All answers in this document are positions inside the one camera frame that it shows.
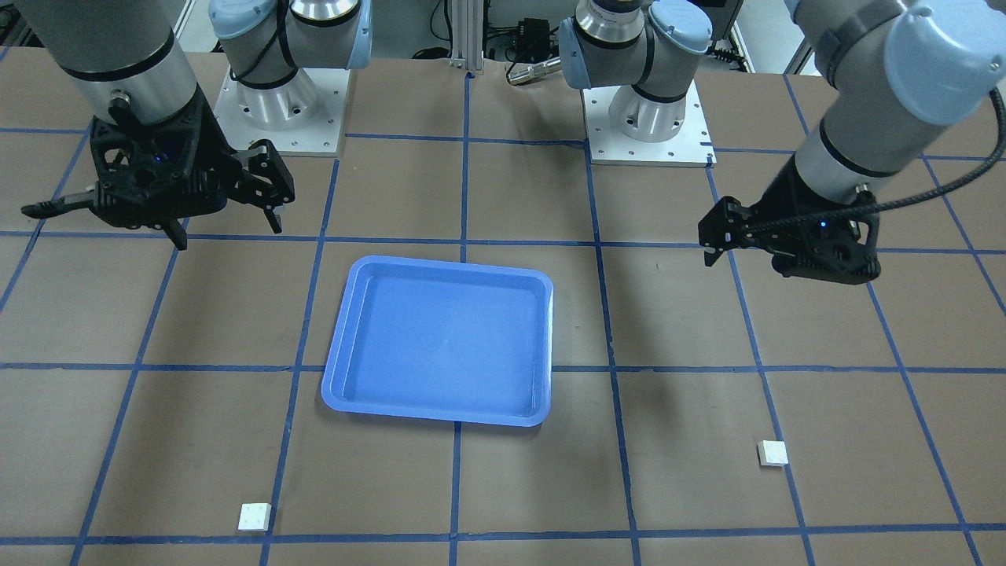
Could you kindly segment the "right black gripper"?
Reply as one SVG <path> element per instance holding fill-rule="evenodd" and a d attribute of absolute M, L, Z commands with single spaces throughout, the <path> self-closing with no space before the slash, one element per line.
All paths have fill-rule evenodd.
<path fill-rule="evenodd" d="M 89 209 L 101 221 L 162 230 L 186 251 L 180 219 L 215 214 L 230 199 L 262 209 L 272 232 L 283 233 L 281 208 L 294 203 L 295 184 L 272 140 L 234 152 L 205 99 L 157 124 L 143 124 L 125 99 L 108 110 L 111 118 L 94 119 L 90 130 L 97 182 Z"/>

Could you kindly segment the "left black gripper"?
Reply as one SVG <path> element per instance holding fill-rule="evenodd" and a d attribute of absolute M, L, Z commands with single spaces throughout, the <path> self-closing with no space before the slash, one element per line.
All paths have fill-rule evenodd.
<path fill-rule="evenodd" d="M 777 177 L 751 207 L 750 223 L 786 221 L 794 216 L 844 212 L 847 204 L 820 197 L 801 177 Z M 723 197 L 698 222 L 698 243 L 705 267 L 734 248 L 747 248 L 747 208 Z M 876 253 L 877 215 L 788 223 L 751 230 L 752 244 L 769 252 L 770 265 L 784 278 L 862 285 L 880 276 Z"/>

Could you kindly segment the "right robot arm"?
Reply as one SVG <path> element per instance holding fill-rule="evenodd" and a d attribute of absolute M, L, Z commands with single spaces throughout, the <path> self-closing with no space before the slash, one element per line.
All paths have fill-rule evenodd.
<path fill-rule="evenodd" d="M 91 107 L 96 182 L 28 204 L 30 219 L 86 209 L 114 228 L 165 233 L 178 250 L 183 219 L 229 203 L 261 209 L 273 233 L 295 183 L 281 154 L 313 127 L 336 150 L 343 90 L 313 72 L 366 68 L 369 1 L 212 1 L 208 16 L 229 61 L 216 107 L 197 82 L 153 1 L 18 1 L 55 64 Z"/>

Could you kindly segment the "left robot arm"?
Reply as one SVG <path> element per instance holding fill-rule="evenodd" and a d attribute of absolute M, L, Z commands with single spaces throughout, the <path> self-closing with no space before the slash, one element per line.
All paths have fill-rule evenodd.
<path fill-rule="evenodd" d="M 698 223 L 705 265 L 760 248 L 780 275 L 861 285 L 877 279 L 880 212 L 926 203 L 983 176 L 1004 155 L 1004 12 L 992 1 L 790 1 L 818 71 L 837 90 L 761 200 L 723 197 Z M 581 1 L 558 25 L 565 82 L 614 87 L 615 132 L 671 139 L 712 43 L 688 1 Z M 916 196 L 878 203 L 876 190 L 949 127 L 991 100 L 995 146 L 973 171 Z"/>

